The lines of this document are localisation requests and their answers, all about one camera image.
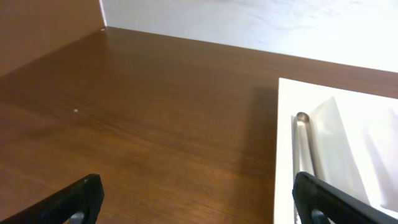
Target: white wall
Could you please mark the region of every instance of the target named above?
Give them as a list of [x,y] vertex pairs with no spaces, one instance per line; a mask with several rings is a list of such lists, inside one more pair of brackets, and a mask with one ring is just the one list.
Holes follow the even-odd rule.
[[108,26],[398,72],[396,0],[102,0]]

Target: wood grain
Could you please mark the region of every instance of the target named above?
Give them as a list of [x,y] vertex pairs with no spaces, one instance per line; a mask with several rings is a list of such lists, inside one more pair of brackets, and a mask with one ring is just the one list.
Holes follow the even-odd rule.
[[98,0],[2,0],[0,21],[0,76],[104,26]]
[[110,27],[3,76],[0,218],[94,172],[98,223],[271,223],[279,77],[398,97],[395,73]]

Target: wooden panel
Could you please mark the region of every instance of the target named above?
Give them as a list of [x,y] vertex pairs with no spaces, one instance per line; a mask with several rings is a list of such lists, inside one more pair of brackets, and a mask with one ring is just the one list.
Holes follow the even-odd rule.
[[104,26],[98,0],[2,0],[0,21],[0,75]]
[[114,28],[0,78],[0,218],[95,172],[98,223],[272,223],[278,77],[398,97],[396,73]]

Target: brown wooden surface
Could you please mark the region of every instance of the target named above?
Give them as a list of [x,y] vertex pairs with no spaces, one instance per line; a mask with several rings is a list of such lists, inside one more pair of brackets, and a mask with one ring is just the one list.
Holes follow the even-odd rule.
[[278,77],[398,97],[395,73],[113,28],[1,77],[0,218],[98,173],[98,223],[271,223]]
[[98,0],[1,0],[0,76],[104,26]]

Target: wooden table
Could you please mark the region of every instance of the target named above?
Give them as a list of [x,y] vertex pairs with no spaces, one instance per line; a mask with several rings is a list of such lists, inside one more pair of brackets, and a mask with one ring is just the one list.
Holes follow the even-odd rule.
[[398,97],[396,73],[110,27],[1,77],[0,219],[98,173],[98,223],[271,223],[279,77]]

